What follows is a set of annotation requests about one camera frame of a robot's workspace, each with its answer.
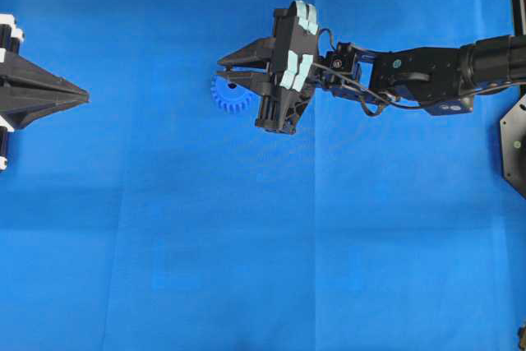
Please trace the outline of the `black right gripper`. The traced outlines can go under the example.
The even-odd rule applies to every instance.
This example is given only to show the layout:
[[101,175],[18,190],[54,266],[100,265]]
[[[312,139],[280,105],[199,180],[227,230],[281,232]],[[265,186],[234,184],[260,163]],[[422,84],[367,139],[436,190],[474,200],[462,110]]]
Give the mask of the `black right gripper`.
[[319,57],[316,7],[291,2],[275,22],[275,37],[257,39],[218,61],[221,67],[266,67],[253,71],[217,71],[218,76],[261,97],[256,126],[292,135],[314,95],[313,68]]

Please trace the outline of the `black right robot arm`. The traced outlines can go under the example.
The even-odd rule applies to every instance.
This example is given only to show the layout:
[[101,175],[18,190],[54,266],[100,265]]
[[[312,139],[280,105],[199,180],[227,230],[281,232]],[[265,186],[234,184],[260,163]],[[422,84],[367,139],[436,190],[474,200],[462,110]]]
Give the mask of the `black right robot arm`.
[[274,11],[272,34],[218,61],[218,74],[260,97],[255,124],[268,132],[295,133],[317,89],[359,103],[369,117],[384,109],[423,109],[430,115],[471,113],[478,95],[494,95],[525,82],[525,38],[500,36],[459,48],[420,47],[378,52],[332,43],[316,7],[303,0]]

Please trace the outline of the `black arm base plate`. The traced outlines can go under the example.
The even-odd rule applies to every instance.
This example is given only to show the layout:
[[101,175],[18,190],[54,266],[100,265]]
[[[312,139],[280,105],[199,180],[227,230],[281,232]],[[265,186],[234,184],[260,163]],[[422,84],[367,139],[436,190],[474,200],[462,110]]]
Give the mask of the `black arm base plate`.
[[504,179],[525,197],[525,96],[500,120]]

